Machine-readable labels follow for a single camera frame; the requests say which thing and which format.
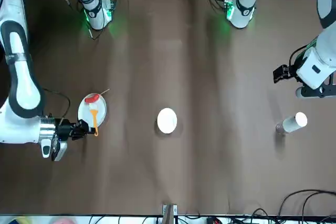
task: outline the metal bracket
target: metal bracket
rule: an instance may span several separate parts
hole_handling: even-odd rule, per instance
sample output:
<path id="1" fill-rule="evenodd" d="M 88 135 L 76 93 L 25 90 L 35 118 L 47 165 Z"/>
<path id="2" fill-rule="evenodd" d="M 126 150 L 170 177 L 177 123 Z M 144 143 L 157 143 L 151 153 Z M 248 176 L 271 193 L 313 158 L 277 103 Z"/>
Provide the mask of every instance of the metal bracket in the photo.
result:
<path id="1" fill-rule="evenodd" d="M 177 205 L 169 204 L 162 206 L 162 224 L 173 224 L 174 216 L 177 216 Z"/>

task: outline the orange spatula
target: orange spatula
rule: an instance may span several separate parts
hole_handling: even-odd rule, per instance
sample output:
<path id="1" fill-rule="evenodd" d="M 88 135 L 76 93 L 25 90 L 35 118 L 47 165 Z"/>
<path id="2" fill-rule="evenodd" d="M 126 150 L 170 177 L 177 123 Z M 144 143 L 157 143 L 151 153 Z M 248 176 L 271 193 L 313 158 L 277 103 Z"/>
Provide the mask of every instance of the orange spatula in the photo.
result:
<path id="1" fill-rule="evenodd" d="M 90 112 L 93 116 L 93 127 L 96 129 L 94 133 L 95 136 L 98 136 L 98 126 L 97 126 L 97 114 L 98 114 L 98 107 L 95 102 L 99 99 L 99 95 L 95 94 L 92 97 L 86 98 L 85 102 L 89 104 Z"/>
<path id="2" fill-rule="evenodd" d="M 92 105 L 95 105 L 95 104 L 90 103 L 90 105 L 89 105 L 90 106 L 90 112 L 91 112 L 91 114 L 93 116 L 93 126 L 94 126 L 94 128 L 96 128 L 96 132 L 94 133 L 94 135 L 98 136 L 98 126 L 97 126 L 97 114 L 98 114 L 98 110 L 97 109 L 92 109 L 92 107 L 94 107 Z"/>

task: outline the table surface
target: table surface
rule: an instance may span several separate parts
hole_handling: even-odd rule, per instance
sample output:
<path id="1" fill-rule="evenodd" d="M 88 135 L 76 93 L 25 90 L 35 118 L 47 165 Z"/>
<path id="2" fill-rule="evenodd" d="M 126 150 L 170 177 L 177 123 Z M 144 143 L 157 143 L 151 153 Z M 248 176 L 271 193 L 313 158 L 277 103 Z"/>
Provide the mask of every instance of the table surface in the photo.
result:
<path id="1" fill-rule="evenodd" d="M 276 214 L 293 191 L 335 190 L 335 100 L 300 100 L 294 80 L 272 80 L 321 32 L 316 0 L 257 7 L 237 30 L 207 0 L 118 0 L 93 41 L 64 0 L 28 0 L 40 84 L 71 98 L 72 121 L 84 96 L 109 88 L 108 113 L 99 136 L 70 141 L 58 163 L 36 145 L 1 145 L 0 212 L 155 215 L 172 202 L 181 214 Z M 5 97 L 4 62 L 0 77 Z M 61 116 L 67 102 L 46 95 L 45 112 Z M 164 107 L 178 118 L 169 137 L 155 130 Z M 298 111 L 307 127 L 275 141 L 276 123 Z M 300 214 L 304 196 L 283 214 Z M 316 196 L 306 213 L 329 215 L 334 204 Z"/>

